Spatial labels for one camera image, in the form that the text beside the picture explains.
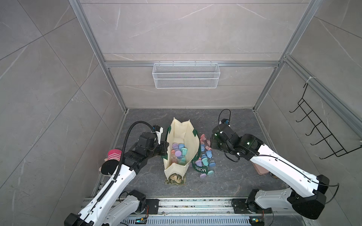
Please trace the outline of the pink hourglass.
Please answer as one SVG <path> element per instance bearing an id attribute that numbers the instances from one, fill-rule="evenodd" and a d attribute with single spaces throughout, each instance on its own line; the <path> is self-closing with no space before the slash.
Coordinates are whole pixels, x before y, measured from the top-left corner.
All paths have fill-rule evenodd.
<path id="1" fill-rule="evenodd" d="M 178 159 L 175 155 L 175 150 L 171 150 L 171 163 L 177 163 Z"/>

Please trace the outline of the purple hourglass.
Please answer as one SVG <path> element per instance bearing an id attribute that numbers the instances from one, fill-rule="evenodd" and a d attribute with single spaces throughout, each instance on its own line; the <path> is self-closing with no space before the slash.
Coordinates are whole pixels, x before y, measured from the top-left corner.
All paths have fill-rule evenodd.
<path id="1" fill-rule="evenodd" d="M 174 155 L 175 157 L 182 156 L 182 151 L 180 150 L 180 146 L 179 146 L 178 143 L 173 143 L 172 144 L 171 154 Z"/>

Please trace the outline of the cream canvas tote bag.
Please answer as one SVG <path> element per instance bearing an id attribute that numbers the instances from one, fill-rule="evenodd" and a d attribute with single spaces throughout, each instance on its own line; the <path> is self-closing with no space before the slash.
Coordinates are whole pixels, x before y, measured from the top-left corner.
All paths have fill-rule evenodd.
<path id="1" fill-rule="evenodd" d="M 167 128 L 166 142 L 169 147 L 162 158 L 167 184 L 184 185 L 190 167 L 202 179 L 215 174 L 211 142 L 205 134 L 199 135 L 190 121 L 181 122 L 174 118 Z"/>

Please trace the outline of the teal green hourglass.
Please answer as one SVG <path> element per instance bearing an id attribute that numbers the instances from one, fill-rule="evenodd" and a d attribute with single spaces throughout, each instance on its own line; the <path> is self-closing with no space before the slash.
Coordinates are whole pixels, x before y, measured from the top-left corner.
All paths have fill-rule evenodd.
<path id="1" fill-rule="evenodd" d="M 186 162 L 187 162 L 187 159 L 186 159 L 187 152 L 188 152 L 187 148 L 185 148 L 185 147 L 181 148 L 181 156 L 179 158 L 179 164 L 180 165 L 185 165 L 186 164 Z"/>

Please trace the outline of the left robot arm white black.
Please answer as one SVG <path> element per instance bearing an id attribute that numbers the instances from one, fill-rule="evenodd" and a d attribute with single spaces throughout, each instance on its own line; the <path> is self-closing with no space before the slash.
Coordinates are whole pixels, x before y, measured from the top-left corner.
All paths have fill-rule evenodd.
<path id="1" fill-rule="evenodd" d="M 142 133 L 138 141 L 126 150 L 132 129 L 144 124 L 150 132 Z M 169 144 L 162 140 L 163 128 L 151 126 L 145 121 L 136 121 L 128 129 L 118 166 L 101 191 L 79 213 L 71 213 L 64 221 L 65 226 L 117 226 L 132 213 L 147 211 L 145 194 L 133 190 L 118 204 L 127 185 L 137 176 L 150 158 L 166 154 Z"/>

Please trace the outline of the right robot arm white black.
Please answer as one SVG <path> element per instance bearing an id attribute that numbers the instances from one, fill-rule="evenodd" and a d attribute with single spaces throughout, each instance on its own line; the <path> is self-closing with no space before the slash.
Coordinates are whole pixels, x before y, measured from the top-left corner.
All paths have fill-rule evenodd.
<path id="1" fill-rule="evenodd" d="M 246 200 L 250 212 L 269 209 L 293 209 L 301 216 L 316 220 L 325 208 L 330 180 L 308 173 L 280 157 L 259 138 L 239 136 L 230 125 L 219 124 L 212 130 L 211 147 L 259 165 L 288 185 L 283 190 L 254 189 Z"/>

